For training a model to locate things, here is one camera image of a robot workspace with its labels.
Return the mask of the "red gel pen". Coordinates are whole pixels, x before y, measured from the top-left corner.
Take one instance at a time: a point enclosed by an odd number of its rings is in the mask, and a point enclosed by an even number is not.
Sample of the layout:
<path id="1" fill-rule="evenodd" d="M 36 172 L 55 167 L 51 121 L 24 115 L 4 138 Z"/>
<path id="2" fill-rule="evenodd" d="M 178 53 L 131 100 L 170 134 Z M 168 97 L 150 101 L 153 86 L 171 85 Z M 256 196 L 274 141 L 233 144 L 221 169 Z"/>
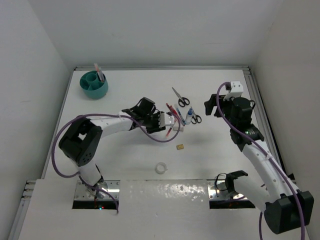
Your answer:
<path id="1" fill-rule="evenodd" d="M 183 119 L 180 117 L 180 115 L 177 113 L 177 111 L 173 108 L 172 105 L 169 106 L 169 109 L 170 109 L 170 111 L 171 111 L 172 113 L 174 113 L 174 114 L 177 116 L 177 118 L 178 118 L 178 120 L 181 122 L 181 124 L 182 124 L 183 126 L 185 126 L 185 123 L 184 123 Z"/>

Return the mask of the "orange red pen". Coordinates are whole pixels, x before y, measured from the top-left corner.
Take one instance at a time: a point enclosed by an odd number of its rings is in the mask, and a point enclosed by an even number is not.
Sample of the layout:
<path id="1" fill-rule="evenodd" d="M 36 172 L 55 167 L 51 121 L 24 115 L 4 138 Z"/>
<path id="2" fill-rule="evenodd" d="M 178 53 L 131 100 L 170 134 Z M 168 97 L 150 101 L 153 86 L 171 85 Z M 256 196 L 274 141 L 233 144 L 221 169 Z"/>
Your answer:
<path id="1" fill-rule="evenodd" d="M 175 126 L 176 121 L 169 127 L 167 133 L 165 134 L 165 138 L 167 139 L 171 133 L 171 131 L 173 130 L 173 127 Z"/>

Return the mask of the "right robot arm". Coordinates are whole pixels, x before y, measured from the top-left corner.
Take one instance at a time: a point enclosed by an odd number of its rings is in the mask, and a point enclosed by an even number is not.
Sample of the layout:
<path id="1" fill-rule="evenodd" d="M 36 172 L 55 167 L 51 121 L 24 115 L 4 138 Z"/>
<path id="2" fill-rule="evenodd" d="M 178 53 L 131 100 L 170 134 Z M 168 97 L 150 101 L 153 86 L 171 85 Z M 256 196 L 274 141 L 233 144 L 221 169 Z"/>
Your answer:
<path id="1" fill-rule="evenodd" d="M 212 94 L 204 103 L 205 114 L 223 118 L 230 126 L 230 137 L 254 166 L 265 189 L 261 189 L 243 170 L 226 175 L 225 186 L 229 193 L 247 197 L 264 215 L 265 222 L 274 234 L 281 234 L 309 225 L 314 197 L 301 191 L 280 168 L 260 130 L 252 123 L 256 103 L 244 97 Z"/>

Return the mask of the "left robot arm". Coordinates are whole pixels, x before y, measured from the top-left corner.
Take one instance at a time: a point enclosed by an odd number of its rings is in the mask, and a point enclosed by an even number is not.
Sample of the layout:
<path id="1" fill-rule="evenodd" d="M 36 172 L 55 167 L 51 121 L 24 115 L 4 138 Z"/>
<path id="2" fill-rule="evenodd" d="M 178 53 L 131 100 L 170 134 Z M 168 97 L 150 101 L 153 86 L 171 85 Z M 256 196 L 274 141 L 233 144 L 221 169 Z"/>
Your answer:
<path id="1" fill-rule="evenodd" d="M 131 108 L 114 116 L 82 116 L 71 123 L 58 143 L 62 152 L 73 161 L 87 189 L 96 193 L 95 188 L 107 189 L 98 166 L 93 161 L 102 138 L 142 127 L 148 134 L 164 131 L 172 123 L 172 116 L 156 108 L 155 103 L 143 97 Z"/>

